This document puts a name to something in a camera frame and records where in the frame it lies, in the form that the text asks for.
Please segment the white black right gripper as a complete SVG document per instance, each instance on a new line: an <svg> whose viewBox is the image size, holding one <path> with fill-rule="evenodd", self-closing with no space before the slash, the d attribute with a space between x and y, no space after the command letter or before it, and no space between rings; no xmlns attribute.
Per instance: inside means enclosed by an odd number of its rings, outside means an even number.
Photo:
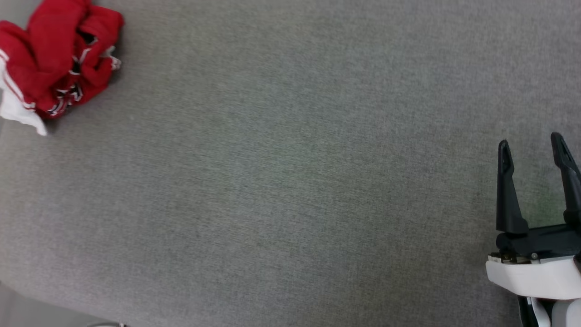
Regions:
<svg viewBox="0 0 581 327"><path fill-rule="evenodd" d="M560 133L551 134L551 146L564 188L564 220L579 225L579 168ZM580 234L565 224L529 229L517 200L514 170L510 146L503 139L498 145L496 201L496 230L501 233L496 237L497 251L486 262L489 281L518 296L579 299L581 278L574 256L580 252Z"/></svg>

